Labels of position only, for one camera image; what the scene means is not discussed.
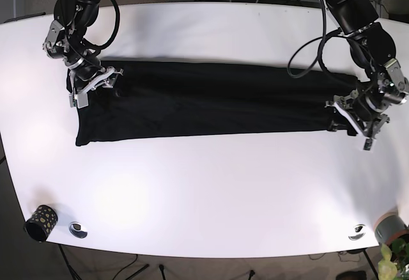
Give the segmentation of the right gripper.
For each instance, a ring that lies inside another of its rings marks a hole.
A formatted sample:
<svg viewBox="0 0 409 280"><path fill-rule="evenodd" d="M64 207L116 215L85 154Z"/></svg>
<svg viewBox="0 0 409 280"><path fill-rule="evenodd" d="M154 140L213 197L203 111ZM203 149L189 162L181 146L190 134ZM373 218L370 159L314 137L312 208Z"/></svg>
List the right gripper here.
<svg viewBox="0 0 409 280"><path fill-rule="evenodd" d="M114 67L108 67L104 73L94 76L85 87L79 89L75 86L75 74L70 71L68 74L72 87L72 92L69 94L70 107L78 109L87 107L89 105L88 93L99 87L109 89L112 98L126 97L126 89L123 87L121 79L122 75L123 69L117 70Z"/></svg>

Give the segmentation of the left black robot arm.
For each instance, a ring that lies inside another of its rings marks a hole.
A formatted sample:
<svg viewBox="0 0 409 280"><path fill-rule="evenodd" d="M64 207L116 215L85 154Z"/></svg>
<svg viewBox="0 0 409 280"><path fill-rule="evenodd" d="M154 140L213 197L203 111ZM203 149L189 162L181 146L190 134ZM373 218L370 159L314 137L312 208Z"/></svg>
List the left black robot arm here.
<svg viewBox="0 0 409 280"><path fill-rule="evenodd" d="M369 0L318 1L322 19L331 15L337 29L324 31L318 38L320 44L313 62L319 64L329 78L340 81L340 76L325 66L323 49L331 38L343 38L350 46L354 63L365 71L369 79L367 82L357 81L349 95L336 95L326 103L343 117L343 121L333 120L329 129L335 132L343 127L349 135L363 137L363 149L369 151L380 129L390 121L385 111L391 105L406 102L408 79L396 58L396 45L378 22L378 14Z"/></svg>

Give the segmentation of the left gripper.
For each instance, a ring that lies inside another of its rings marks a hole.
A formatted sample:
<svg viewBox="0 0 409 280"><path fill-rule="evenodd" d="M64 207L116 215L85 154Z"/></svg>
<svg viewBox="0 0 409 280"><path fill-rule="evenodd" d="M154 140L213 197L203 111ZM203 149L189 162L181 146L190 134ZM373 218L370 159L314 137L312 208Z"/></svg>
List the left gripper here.
<svg viewBox="0 0 409 280"><path fill-rule="evenodd" d="M390 118L382 109L364 101L365 97L364 93L351 92L346 96L334 95L332 101L326 101L326 107L333 108L327 130L346 130L349 136L364 138L362 150L369 152L375 145L376 135L390 122Z"/></svg>

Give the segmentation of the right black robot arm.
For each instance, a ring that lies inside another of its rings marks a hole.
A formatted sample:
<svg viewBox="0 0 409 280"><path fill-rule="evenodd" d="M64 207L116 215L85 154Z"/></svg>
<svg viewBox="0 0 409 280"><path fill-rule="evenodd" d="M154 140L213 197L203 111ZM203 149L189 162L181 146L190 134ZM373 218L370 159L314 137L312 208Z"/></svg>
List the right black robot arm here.
<svg viewBox="0 0 409 280"><path fill-rule="evenodd" d="M68 69L70 106L78 109L89 105L88 93L97 88L112 89L122 69L102 66L99 54L108 48L120 28L120 9L110 0L115 12L114 29L102 45L85 38L87 29L98 17L101 0L57 0L54 20L43 43L43 50L52 59L62 59Z"/></svg>

